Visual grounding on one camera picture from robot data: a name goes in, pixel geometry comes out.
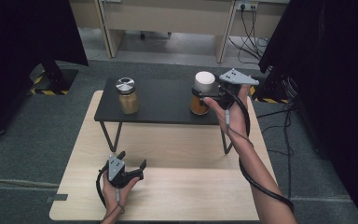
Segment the black stand base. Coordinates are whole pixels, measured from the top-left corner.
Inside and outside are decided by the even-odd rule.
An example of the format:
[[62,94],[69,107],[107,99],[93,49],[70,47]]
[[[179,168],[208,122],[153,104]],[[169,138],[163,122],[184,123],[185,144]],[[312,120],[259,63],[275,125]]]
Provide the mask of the black stand base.
[[30,89],[32,94],[66,95],[70,90],[78,71],[61,69],[54,60],[42,62],[43,71]]
[[269,86],[266,77],[253,76],[259,82],[250,89],[251,98],[254,101],[271,104],[288,104],[289,99],[282,84]]

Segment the glass jar with silver lid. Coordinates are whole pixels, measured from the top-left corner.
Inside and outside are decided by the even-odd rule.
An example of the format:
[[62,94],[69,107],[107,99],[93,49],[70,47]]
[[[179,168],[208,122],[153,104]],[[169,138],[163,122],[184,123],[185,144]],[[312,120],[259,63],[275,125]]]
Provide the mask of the glass jar with silver lid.
[[130,77],[122,77],[116,83],[118,100],[124,114],[134,114],[139,109],[135,81]]

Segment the beige desk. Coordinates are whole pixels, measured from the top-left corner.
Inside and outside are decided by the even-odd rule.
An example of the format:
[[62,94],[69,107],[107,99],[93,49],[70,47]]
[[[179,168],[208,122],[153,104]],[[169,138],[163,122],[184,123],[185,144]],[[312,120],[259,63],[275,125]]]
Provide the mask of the beige desk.
[[102,31],[109,58],[115,58],[126,31],[211,35],[222,63],[231,36],[244,36],[241,19],[255,35],[270,38],[290,0],[249,0],[256,11],[238,11],[239,0],[69,0],[76,25]]

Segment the wall power outlet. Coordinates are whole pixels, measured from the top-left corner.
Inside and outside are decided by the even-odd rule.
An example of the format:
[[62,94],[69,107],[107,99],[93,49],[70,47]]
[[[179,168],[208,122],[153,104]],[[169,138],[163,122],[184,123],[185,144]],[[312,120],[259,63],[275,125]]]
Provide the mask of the wall power outlet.
[[256,11],[257,7],[258,3],[255,1],[239,0],[236,3],[236,9],[238,11]]

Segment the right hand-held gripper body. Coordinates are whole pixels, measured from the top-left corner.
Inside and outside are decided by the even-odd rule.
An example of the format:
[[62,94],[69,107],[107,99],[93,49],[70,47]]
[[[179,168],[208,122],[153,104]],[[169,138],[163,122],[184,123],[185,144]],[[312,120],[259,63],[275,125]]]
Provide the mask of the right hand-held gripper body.
[[[222,108],[228,108],[235,102],[234,97],[238,95],[243,84],[256,86],[259,82],[232,68],[218,77],[215,76],[212,90],[204,94],[205,97],[215,99]],[[202,105],[205,105],[204,98],[200,99]]]

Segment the person's right hand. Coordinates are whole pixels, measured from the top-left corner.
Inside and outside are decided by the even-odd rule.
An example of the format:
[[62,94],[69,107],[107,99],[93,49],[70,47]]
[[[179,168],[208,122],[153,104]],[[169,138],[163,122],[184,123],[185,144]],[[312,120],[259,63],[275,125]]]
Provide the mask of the person's right hand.
[[229,136],[231,140],[243,139],[248,136],[246,131],[245,116],[242,113],[241,107],[234,103],[229,108],[229,125],[226,123],[226,112],[225,110],[212,98],[206,97],[204,103],[210,107],[215,115],[217,116],[221,130]]

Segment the orange jar with white lid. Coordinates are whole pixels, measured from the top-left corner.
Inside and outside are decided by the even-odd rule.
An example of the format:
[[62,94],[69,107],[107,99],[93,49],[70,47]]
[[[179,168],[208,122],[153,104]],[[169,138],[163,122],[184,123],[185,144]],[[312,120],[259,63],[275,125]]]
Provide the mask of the orange jar with white lid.
[[[195,75],[193,88],[201,93],[210,92],[215,82],[215,76],[207,71],[200,71]],[[205,115],[209,111],[207,105],[200,103],[200,98],[197,95],[193,95],[190,103],[190,110],[195,115]]]

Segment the person's left hand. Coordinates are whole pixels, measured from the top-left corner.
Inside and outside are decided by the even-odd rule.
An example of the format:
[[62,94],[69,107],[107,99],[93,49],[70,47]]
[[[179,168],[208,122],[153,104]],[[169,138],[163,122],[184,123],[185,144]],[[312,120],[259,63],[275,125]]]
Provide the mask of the person's left hand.
[[138,181],[139,178],[134,177],[126,187],[117,192],[117,189],[110,184],[108,178],[106,176],[103,177],[103,197],[105,200],[106,217],[111,214],[121,213],[127,203],[131,190]]

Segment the black curtain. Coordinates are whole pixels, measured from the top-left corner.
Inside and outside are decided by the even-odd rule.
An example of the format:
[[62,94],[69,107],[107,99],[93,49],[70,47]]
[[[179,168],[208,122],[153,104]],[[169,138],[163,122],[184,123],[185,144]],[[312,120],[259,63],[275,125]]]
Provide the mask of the black curtain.
[[358,0],[289,0],[259,64],[291,78],[323,154],[358,209]]
[[88,63],[69,0],[0,0],[0,129],[41,64]]

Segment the black shelf with metal legs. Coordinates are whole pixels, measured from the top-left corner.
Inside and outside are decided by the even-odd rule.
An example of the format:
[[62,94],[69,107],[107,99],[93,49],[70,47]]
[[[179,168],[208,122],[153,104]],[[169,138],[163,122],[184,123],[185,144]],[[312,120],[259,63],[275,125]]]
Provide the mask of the black shelf with metal legs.
[[135,81],[135,94],[139,109],[126,115],[120,106],[120,94],[116,88],[117,78],[109,78],[105,84],[101,101],[94,120],[103,129],[104,136],[112,152],[117,151],[123,122],[199,124],[217,125],[212,114],[196,115],[190,111],[194,94],[190,81],[138,79]]

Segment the black tape strip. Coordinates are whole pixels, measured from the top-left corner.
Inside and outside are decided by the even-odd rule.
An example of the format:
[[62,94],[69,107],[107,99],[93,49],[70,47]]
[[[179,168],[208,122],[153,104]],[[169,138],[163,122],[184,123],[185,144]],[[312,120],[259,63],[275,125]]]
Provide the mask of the black tape strip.
[[66,201],[68,194],[55,194],[54,196],[48,196],[46,198],[46,203],[53,203],[56,201]]

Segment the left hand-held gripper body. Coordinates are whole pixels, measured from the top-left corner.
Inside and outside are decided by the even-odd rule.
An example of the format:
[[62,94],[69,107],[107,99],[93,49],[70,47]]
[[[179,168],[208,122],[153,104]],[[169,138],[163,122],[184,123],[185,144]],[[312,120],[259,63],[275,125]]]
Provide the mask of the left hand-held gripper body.
[[113,155],[109,156],[108,161],[100,173],[102,174],[104,171],[108,174],[108,181],[116,189],[123,189],[135,177],[138,177],[140,180],[144,179],[144,171],[141,171],[141,169],[138,168],[127,172],[125,170],[125,162],[117,159],[117,157],[114,157]]

